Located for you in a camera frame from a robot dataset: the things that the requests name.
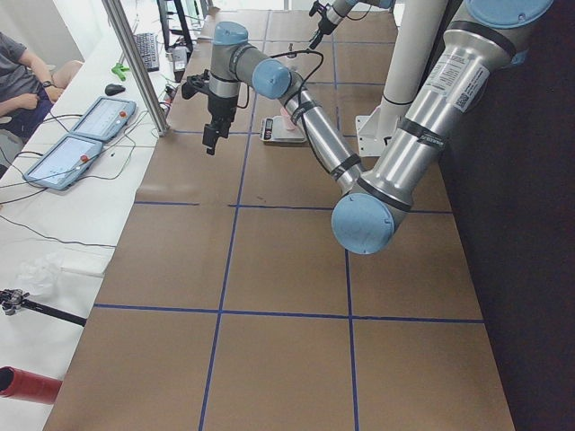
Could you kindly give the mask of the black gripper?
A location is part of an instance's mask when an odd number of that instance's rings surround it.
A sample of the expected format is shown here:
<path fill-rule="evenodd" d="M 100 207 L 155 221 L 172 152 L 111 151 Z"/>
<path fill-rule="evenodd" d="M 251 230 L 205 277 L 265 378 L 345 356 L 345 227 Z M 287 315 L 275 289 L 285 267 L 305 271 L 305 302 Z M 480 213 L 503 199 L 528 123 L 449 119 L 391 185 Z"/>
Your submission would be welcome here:
<path fill-rule="evenodd" d="M 203 129 L 202 144 L 210 146 L 210 153 L 216 153 L 220 138 L 227 139 L 236 113 L 236 96 L 221 97 L 215 93 L 208 96 L 208 112 L 212 119 Z"/>
<path fill-rule="evenodd" d="M 314 33 L 313 37 L 309 40 L 309 49 L 315 49 L 322 41 L 322 34 L 331 34 L 335 29 L 335 24 L 324 16 L 318 22 L 318 30 Z"/>

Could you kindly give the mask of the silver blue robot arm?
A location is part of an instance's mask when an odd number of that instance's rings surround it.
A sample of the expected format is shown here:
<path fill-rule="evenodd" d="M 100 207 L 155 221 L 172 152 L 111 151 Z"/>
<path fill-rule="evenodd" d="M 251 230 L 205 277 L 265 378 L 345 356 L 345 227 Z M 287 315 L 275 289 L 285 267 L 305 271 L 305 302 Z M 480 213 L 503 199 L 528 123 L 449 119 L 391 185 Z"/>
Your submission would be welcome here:
<path fill-rule="evenodd" d="M 448 24 L 443 1 L 409 1 L 381 102 L 356 119 L 353 151 L 307 90 L 305 80 L 248 40 L 236 22 L 219 22 L 210 68 L 192 80 L 208 97 L 209 154 L 228 134 L 242 85 L 277 100 L 305 135 L 322 167 L 341 187 L 332 212 L 339 244 L 356 254 L 382 250 L 410 212 L 412 193 L 444 149 L 490 75 L 522 63 L 548 1 L 464 1 Z"/>
<path fill-rule="evenodd" d="M 320 1 L 314 1 L 309 10 L 309 16 L 313 17 L 318 14 L 321 19 L 318 22 L 318 28 L 312 38 L 309 40 L 308 47 L 315 49 L 323 37 L 331 35 L 339 24 L 344 21 L 352 9 L 357 4 L 367 4 L 369 7 L 376 7 L 379 9 L 392 9 L 394 7 L 394 0 L 336 0 L 332 4 L 322 4 Z"/>

